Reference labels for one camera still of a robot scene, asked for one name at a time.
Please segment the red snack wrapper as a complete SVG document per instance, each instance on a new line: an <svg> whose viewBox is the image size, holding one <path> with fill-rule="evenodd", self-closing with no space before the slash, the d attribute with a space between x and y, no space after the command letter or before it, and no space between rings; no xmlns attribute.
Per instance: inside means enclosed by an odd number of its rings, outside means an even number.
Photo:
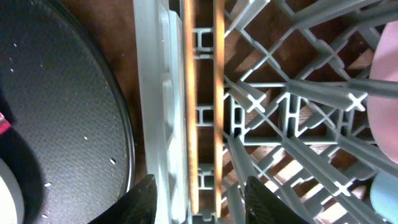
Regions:
<svg viewBox="0 0 398 224"><path fill-rule="evenodd" d="M4 117L2 113L0 113L0 134L5 133L10 128L10 122Z"/></svg>

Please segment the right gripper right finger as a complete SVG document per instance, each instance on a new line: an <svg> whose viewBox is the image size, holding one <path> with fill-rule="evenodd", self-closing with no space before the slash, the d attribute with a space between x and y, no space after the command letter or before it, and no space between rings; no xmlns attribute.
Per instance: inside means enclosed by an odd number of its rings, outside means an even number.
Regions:
<svg viewBox="0 0 398 224"><path fill-rule="evenodd" d="M255 176L246 181L244 200L246 224L308 224Z"/></svg>

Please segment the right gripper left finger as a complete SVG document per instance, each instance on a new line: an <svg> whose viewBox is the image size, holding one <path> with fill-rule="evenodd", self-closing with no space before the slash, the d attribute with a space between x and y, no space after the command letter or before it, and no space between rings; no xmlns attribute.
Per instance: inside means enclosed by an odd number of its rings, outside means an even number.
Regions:
<svg viewBox="0 0 398 224"><path fill-rule="evenodd" d="M89 224L154 224L156 211L155 176L148 174Z"/></svg>

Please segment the grey plate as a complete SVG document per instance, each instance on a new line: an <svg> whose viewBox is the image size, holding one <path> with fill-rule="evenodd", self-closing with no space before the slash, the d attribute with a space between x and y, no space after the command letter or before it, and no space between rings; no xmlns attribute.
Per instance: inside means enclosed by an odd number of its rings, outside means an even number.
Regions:
<svg viewBox="0 0 398 224"><path fill-rule="evenodd" d="M1 224L23 224L24 199L19 184L1 159Z"/></svg>

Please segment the wooden chopstick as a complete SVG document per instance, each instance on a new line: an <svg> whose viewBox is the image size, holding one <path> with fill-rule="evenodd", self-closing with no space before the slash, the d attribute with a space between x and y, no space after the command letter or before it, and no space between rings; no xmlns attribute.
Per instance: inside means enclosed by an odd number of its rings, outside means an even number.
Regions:
<svg viewBox="0 0 398 224"><path fill-rule="evenodd" d="M213 1L214 40L214 168L215 213L221 218L223 180L223 128L224 128L224 4L225 0Z"/></svg>
<svg viewBox="0 0 398 224"><path fill-rule="evenodd" d="M185 103L187 107L187 141L190 183L190 204L194 215L199 212L198 184L198 133L197 133L197 70L195 62L194 1L182 1L184 69L185 69Z"/></svg>

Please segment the pink white bowl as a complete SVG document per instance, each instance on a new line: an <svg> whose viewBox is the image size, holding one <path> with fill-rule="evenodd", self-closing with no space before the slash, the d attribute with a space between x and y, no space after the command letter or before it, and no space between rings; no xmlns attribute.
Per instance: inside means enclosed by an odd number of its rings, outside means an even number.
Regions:
<svg viewBox="0 0 398 224"><path fill-rule="evenodd" d="M377 45L370 78L397 82L397 22L388 23ZM380 150L397 162L397 87L377 86L368 97L371 132Z"/></svg>

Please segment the light blue cup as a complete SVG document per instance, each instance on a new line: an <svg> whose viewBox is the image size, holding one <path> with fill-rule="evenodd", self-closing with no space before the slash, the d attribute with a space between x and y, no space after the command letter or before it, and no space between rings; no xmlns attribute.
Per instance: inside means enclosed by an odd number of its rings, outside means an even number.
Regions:
<svg viewBox="0 0 398 224"><path fill-rule="evenodd" d="M376 213L397 224L397 177L379 172L371 186L370 201Z"/></svg>

